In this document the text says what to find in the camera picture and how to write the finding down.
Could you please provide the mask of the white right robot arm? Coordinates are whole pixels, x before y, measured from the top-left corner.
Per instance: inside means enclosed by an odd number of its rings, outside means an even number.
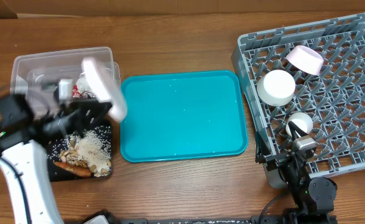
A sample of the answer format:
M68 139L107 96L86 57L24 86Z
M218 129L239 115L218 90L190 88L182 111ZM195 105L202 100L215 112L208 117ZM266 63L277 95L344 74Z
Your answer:
M287 184L287 190L273 198L258 217L251 217L252 223L299 223L332 224L337 218L330 215L334 210L337 184L326 177L311 178L307 169L307 160L313 157L316 141L294 122L288 122L293 146L290 151L272 155L265 141L255 133L256 162L265 164L268 171L277 171ZM295 202L294 208L286 208L281 215L267 215L267 209L278 199L290 194Z

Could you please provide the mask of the foil ball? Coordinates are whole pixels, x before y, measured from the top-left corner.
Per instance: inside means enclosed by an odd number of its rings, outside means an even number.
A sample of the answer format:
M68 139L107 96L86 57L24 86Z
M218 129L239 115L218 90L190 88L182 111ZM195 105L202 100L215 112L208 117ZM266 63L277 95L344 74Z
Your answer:
M92 92L92 89L87 82L84 72L80 74L79 79L76 81L75 87L76 87L76 92L79 93L81 97L85 98L95 97L95 94Z

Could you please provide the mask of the red snack wrapper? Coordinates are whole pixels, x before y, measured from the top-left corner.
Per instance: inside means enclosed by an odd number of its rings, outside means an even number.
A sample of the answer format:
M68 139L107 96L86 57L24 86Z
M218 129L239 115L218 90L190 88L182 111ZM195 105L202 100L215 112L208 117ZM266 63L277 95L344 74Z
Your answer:
M82 95L78 91L78 87L76 85L73 86L72 97L74 97L74 98L81 98L82 97Z

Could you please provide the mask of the white bowl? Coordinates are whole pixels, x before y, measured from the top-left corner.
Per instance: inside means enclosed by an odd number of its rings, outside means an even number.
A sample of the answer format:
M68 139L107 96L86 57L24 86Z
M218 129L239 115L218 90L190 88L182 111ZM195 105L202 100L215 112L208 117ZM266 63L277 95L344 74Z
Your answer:
M284 106L294 95L295 80L283 70L273 70L257 83L257 94L261 101L271 106Z

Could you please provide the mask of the white plate with food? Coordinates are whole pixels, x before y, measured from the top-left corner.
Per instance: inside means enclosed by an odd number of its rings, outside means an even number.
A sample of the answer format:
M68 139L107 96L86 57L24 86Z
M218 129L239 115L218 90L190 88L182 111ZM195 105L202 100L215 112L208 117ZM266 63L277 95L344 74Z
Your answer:
M123 121L127 116L127 103L111 72L94 57L85 57L81 67L96 99L100 103L111 103L108 115L115 122Z

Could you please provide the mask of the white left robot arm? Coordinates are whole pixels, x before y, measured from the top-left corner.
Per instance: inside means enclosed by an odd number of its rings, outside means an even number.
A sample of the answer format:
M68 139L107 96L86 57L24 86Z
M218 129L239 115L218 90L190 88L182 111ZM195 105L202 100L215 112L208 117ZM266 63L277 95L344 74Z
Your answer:
M16 223L63 223L55 202L46 145L102 120L111 102L94 98L62 104L59 113L35 119L24 95L0 97L0 168Z

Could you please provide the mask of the white plastic cup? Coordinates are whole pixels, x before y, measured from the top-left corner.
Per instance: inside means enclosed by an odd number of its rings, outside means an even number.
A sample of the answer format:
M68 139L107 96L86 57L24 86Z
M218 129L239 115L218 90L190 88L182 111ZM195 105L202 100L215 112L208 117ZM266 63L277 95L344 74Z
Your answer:
M313 129L313 121L312 118L303 112L297 112L292 114L287 122L292 121L296 126L298 126L302 131L309 134Z

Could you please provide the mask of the pink bowl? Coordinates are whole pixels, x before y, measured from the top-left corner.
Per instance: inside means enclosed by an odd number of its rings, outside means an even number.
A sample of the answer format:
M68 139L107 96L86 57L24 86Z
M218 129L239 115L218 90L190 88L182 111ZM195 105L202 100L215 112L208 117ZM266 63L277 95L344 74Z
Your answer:
M304 45L294 47L285 58L299 70L316 76L319 76L324 62L318 52Z

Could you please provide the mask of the orange carrot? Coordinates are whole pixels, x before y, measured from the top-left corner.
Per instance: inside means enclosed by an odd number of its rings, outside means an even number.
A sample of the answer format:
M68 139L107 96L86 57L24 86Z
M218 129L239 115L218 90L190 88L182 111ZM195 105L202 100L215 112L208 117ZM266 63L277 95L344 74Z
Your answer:
M57 167L62 168L82 178L89 178L92 175L92 172L89 170L89 168L71 165L63 162L54 162L54 164Z

